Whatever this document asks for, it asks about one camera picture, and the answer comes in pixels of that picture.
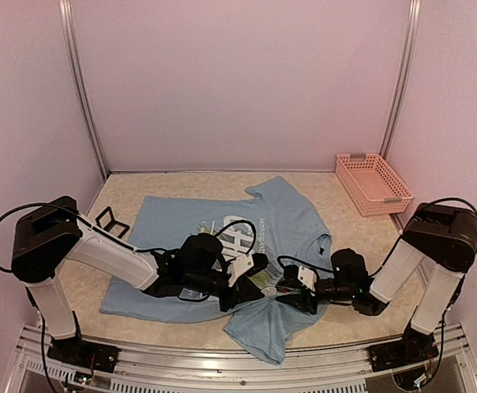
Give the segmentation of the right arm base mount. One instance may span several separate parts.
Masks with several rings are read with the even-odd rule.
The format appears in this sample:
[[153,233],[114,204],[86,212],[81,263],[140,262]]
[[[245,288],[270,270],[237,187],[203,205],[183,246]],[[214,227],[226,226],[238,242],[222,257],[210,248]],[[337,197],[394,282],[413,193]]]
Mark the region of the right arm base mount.
[[417,344],[405,341],[391,341],[370,346],[368,352],[374,373],[416,364],[439,355],[438,347],[435,344],[428,344],[421,348]]

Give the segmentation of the silver round brooch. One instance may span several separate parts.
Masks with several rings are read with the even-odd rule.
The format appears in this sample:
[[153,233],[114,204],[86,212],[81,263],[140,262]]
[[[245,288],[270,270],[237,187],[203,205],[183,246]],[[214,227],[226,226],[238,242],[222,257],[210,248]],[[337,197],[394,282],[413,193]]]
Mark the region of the silver round brooch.
[[276,287],[265,287],[261,290],[262,294],[267,297],[277,296],[277,288]]

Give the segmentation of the orange round brooch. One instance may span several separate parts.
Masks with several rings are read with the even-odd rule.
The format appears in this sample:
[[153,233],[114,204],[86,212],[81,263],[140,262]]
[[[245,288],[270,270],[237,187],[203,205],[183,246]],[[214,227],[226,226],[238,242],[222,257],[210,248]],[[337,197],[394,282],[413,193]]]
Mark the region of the orange round brooch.
[[293,289],[288,287],[278,287],[277,290],[278,290],[278,293],[283,295],[293,293]]

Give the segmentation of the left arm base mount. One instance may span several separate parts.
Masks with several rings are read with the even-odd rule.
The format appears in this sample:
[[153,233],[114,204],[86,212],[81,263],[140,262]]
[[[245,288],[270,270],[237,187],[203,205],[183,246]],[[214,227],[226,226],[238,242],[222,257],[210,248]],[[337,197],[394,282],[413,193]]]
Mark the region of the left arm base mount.
[[81,344],[52,343],[48,358],[92,371],[114,373],[120,349],[115,346],[84,341]]

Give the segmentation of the light blue printed t-shirt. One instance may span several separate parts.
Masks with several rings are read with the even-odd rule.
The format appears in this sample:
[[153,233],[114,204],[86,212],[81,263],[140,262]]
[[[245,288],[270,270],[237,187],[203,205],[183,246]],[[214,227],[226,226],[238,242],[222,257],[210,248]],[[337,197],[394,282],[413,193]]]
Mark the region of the light blue printed t-shirt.
[[[181,246],[190,234],[218,234],[224,256],[231,259],[252,248],[267,255],[269,265],[253,277],[261,289],[275,287],[283,272],[280,255],[291,255],[321,267],[328,277],[333,239],[312,203],[281,177],[247,187],[250,199],[215,201],[146,196],[129,243],[139,249]],[[286,342],[324,314],[304,314],[267,297],[229,311],[226,334],[268,364],[281,364]]]

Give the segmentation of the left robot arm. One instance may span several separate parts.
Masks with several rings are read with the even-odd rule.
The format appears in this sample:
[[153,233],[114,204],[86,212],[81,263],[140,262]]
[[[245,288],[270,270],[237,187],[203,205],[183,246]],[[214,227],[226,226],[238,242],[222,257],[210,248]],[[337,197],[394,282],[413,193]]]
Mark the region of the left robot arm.
[[251,278],[266,268],[267,256],[247,249],[227,258],[216,235],[191,235],[177,249],[145,250],[84,217],[69,196],[26,209],[28,214],[15,226],[11,271],[24,283],[52,339],[59,341],[59,351],[73,364],[85,363],[91,347],[80,337],[78,319],[59,280],[65,260],[108,273],[156,298],[185,291],[214,296],[222,312],[263,297]]

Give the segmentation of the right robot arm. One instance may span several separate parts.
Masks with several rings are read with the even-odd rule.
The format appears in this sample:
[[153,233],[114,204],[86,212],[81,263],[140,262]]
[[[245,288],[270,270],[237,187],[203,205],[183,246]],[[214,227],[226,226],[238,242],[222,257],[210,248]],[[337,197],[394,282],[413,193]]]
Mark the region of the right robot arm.
[[276,299],[306,314],[329,303],[377,317],[430,261],[428,286],[395,346],[396,357],[411,364],[433,346],[434,330],[458,297],[476,254],[477,209],[461,198],[441,198],[418,205],[375,272],[369,273],[364,257],[350,248],[331,255],[329,278],[320,277],[320,267],[292,257],[283,267]]

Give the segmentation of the pink plastic basket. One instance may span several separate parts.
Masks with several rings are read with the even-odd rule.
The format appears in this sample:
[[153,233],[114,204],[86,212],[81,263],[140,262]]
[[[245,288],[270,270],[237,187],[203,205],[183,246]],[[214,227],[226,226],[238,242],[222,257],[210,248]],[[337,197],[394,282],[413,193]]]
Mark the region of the pink plastic basket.
[[338,154],[335,174],[363,217],[402,213],[414,198],[379,154]]

